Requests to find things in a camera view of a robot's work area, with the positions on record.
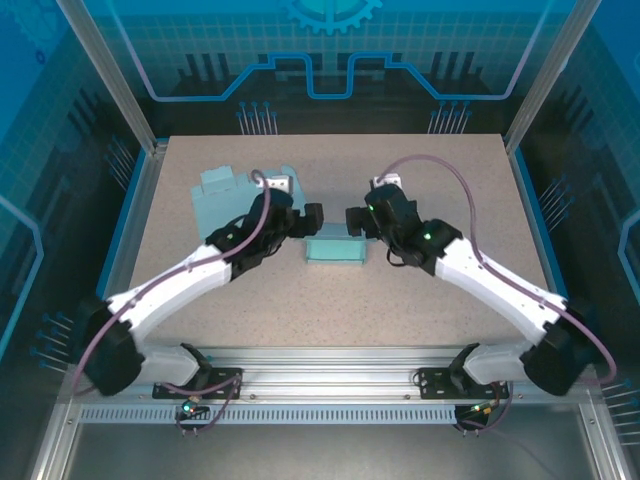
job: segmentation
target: glass panel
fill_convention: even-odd
[[[139,146],[54,2],[0,12],[0,478],[18,479],[65,367],[45,315],[95,291]]]
[[[504,133],[573,4],[87,2],[159,136]]]
[[[617,358],[640,338],[640,10],[602,2],[521,148],[566,287]]]

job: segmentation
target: enclosure floor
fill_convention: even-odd
[[[438,155],[470,183],[481,249],[527,280],[545,285],[516,183],[499,135],[301,135],[172,137],[154,195],[132,285],[161,273],[199,244],[190,188],[200,173],[292,166],[308,202],[326,222],[362,206],[368,181],[398,157]],[[469,233],[469,207],[444,168],[401,167],[423,219]],[[413,268],[393,268],[381,243],[364,266],[307,265],[305,245],[285,242],[261,267],[214,290],[165,321],[158,343],[199,346],[462,345],[522,338],[506,320],[457,287]]]

